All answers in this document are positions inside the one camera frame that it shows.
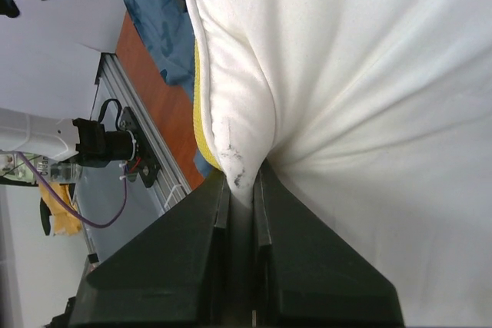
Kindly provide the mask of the white pillow with yellow edge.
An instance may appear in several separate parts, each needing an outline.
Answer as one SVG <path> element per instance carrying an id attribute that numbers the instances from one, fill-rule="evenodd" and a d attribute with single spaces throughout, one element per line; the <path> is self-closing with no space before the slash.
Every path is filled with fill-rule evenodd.
<path id="1" fill-rule="evenodd" d="M 269 161 L 396 287 L 491 323 L 491 0 L 186 0 L 195 134 L 250 207 Z"/>

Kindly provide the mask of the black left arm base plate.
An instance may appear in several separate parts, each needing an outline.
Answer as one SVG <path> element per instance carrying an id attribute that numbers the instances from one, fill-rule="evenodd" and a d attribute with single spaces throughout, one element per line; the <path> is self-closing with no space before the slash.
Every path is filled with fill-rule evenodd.
<path id="1" fill-rule="evenodd" d="M 131 160 L 127 160 L 125 170 L 127 176 L 130 181 L 135 181 L 137 177 L 140 177 L 144 186 L 151 188 L 157 180 L 161 165 L 145 136 L 143 127 L 130 107 L 125 107 L 122 110 L 119 127 L 123 131 L 133 134 L 136 140 L 136 152 Z"/>

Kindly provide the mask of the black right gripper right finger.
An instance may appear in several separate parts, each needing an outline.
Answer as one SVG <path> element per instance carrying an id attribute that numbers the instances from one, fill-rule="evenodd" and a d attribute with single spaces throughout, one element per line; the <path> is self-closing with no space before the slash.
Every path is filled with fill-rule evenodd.
<path id="1" fill-rule="evenodd" d="M 402 327 L 394 285 L 295 197 L 268 162 L 254 182 L 261 326 Z"/>

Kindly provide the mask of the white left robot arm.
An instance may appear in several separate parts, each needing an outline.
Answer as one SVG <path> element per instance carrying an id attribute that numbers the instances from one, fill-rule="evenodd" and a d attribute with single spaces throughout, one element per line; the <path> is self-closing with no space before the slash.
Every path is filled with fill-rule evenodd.
<path id="1" fill-rule="evenodd" d="M 103 102 L 97 120 L 54 119 L 1 109 L 1 151 L 22 152 L 82 167 L 106 167 L 138 156 L 138 139 L 119 127 L 119 100 Z"/>

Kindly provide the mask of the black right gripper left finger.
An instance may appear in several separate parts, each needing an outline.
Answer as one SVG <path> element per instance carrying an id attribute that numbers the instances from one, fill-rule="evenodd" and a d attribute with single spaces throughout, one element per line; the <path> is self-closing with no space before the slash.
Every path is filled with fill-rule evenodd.
<path id="1" fill-rule="evenodd" d="M 70 327 L 222 322 L 230 191 L 213 171 L 81 282 Z"/>

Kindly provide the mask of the blue letter print pillowcase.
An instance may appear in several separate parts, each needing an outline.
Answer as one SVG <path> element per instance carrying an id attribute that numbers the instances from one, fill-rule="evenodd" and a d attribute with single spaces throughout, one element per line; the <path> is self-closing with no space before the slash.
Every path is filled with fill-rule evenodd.
<path id="1" fill-rule="evenodd" d="M 124 0 L 117 56 L 191 187 L 210 172 L 194 138 L 194 35 L 183 0 Z"/>

